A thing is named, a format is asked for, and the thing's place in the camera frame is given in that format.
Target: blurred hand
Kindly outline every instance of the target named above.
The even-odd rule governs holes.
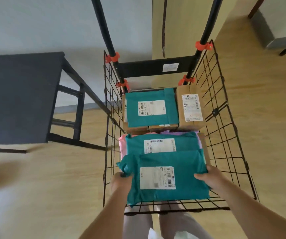
[[[221,187],[222,183],[228,181],[217,167],[206,165],[206,168],[208,173],[194,174],[194,177],[204,181],[212,189],[217,190]]]
[[[113,175],[111,179],[111,192],[113,193],[116,190],[119,190],[127,196],[131,189],[133,176],[121,177],[121,175],[124,174],[117,172]]]

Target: teal mailer bag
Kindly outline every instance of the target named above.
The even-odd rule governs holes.
[[[128,154],[117,163],[125,176],[133,175],[129,205],[138,202],[207,199],[209,187],[194,177],[207,173],[203,150]]]
[[[173,88],[125,93],[129,127],[178,124]]]
[[[145,134],[125,137],[127,154],[147,154],[199,150],[198,137],[195,132],[182,135]]]

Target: brown cardboard package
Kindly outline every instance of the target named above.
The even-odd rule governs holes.
[[[176,88],[179,131],[196,131],[206,125],[201,97],[197,85],[181,85]]]
[[[178,124],[165,124],[165,125],[154,125],[149,126],[150,132],[164,132],[166,130],[175,130]]]
[[[208,148],[207,148],[207,145],[206,145],[205,134],[202,133],[202,132],[199,132],[197,135],[198,135],[199,140],[201,141],[201,144],[202,144],[202,148],[203,148],[203,151],[204,151],[204,157],[205,157],[206,164],[211,164],[211,159],[209,157]]]
[[[122,96],[122,107],[123,107],[123,130],[127,133],[133,134],[133,135],[143,135],[147,132],[148,126],[139,126],[139,127],[129,127],[128,123],[125,122],[125,95]]]

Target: white label sticker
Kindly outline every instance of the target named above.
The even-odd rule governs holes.
[[[126,99],[125,99],[125,104],[124,104],[124,122],[128,122],[127,121],[127,104],[126,104]]]
[[[153,116],[153,115],[165,115],[165,100],[158,101],[139,101],[138,116]]]
[[[141,167],[141,190],[174,190],[174,167]]]
[[[180,63],[165,64],[165,65],[163,65],[163,72],[177,71],[179,64]]]
[[[144,140],[144,153],[176,152],[174,138]]]
[[[182,95],[185,121],[203,121],[198,94]]]

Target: orange plastic clamp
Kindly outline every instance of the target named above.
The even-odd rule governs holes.
[[[105,57],[105,63],[117,62],[117,61],[119,61],[119,58],[120,58],[120,54],[118,52],[115,52],[114,57],[111,57],[110,55]]]
[[[202,45],[199,41],[196,42],[195,47],[199,51],[203,51],[204,49],[212,50],[213,44],[211,42],[207,42],[205,45]]]
[[[184,75],[184,76],[183,76],[183,79],[181,79],[181,80],[178,82],[178,85],[183,85],[183,84],[184,84],[184,81],[194,83],[194,82],[195,82],[195,78],[193,77],[193,78],[187,79],[187,78],[186,78],[186,75]]]
[[[125,80],[125,79],[124,79],[124,83],[123,83],[123,84],[120,83],[120,82],[117,82],[117,83],[116,83],[116,86],[117,86],[117,87],[124,87],[124,86],[125,86],[125,87],[127,88],[127,90],[129,90],[129,84],[128,84],[127,80]]]

